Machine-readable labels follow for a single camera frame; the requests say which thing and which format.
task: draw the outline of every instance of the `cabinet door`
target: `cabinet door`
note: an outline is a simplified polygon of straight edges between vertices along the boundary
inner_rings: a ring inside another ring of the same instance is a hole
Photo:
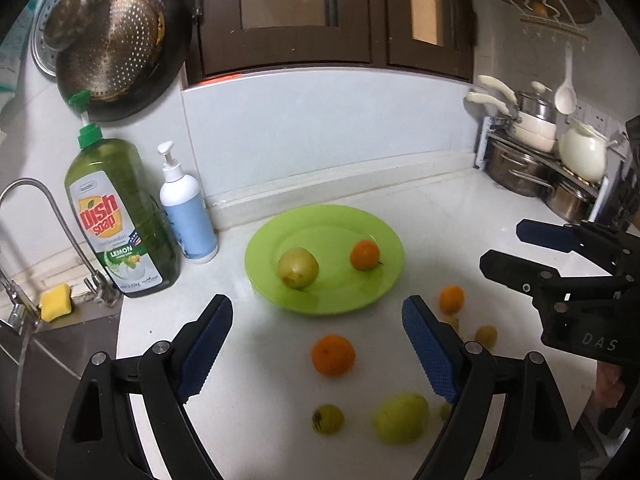
[[[369,62],[367,0],[203,0],[204,76],[304,62]]]
[[[386,0],[389,64],[469,80],[473,76],[471,0]]]

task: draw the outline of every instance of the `faucet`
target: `faucet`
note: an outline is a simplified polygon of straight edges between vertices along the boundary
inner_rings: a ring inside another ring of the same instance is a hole
[[[47,186],[41,183],[41,181],[34,178],[19,178],[17,180],[14,180],[11,184],[4,188],[4,191],[2,193],[0,193],[0,206],[2,206],[2,202],[4,202],[7,194],[11,190],[19,186],[36,187],[44,194],[45,197],[47,197],[49,205],[53,209],[53,213],[56,215],[60,227],[62,227],[62,230],[65,232],[66,237],[71,242],[72,247],[76,250],[76,253],[78,253],[78,256],[82,260],[82,263],[84,263],[84,266],[89,270],[91,279],[85,278],[84,284],[92,292],[94,298],[104,302],[105,304],[107,304],[107,306],[113,306],[115,303],[117,303],[122,293],[113,286],[113,283],[111,283],[109,280],[107,280],[107,278],[104,277],[103,273],[92,266],[89,259],[82,252],[82,249],[74,238],[68,224],[66,224],[66,221],[62,216],[62,213],[60,212],[58,204],[56,204],[56,200],[53,198],[53,195],[51,194]],[[24,323],[27,320],[35,324],[40,319],[40,309],[38,306],[36,306],[36,304],[33,303],[33,301],[31,301],[27,294],[22,290],[20,285],[18,285],[14,280],[7,276],[2,267],[0,267],[0,284],[4,287],[4,290],[6,291],[9,299],[11,300],[11,303],[14,306],[11,314],[9,314],[9,317],[6,321],[0,319],[0,326],[5,326],[16,335],[20,335],[22,333]]]

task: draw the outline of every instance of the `bottle label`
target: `bottle label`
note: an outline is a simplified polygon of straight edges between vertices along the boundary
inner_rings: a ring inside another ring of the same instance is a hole
[[[187,258],[203,258],[216,249],[218,240],[200,193],[182,204],[166,205],[164,211]]]
[[[98,260],[123,292],[162,282],[131,217],[104,171],[76,180],[69,193],[81,229]]]

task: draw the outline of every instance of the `green dish soap bottle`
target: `green dish soap bottle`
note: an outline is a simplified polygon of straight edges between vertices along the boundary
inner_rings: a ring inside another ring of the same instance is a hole
[[[78,225],[98,261],[130,298],[174,284],[180,259],[168,222],[148,192],[140,154],[121,139],[105,139],[84,111],[90,92],[69,104],[81,112],[80,153],[65,189]]]

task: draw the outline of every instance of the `plate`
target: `plate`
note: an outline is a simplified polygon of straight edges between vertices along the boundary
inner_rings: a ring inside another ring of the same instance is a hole
[[[351,267],[354,245],[370,238],[380,247],[381,265]],[[310,251],[320,267],[303,290],[285,286],[276,268],[295,247]],[[311,205],[287,211],[263,225],[249,241],[244,270],[267,300],[300,314],[325,316],[373,303],[396,282],[404,266],[404,248],[396,232],[380,218],[343,205]]]

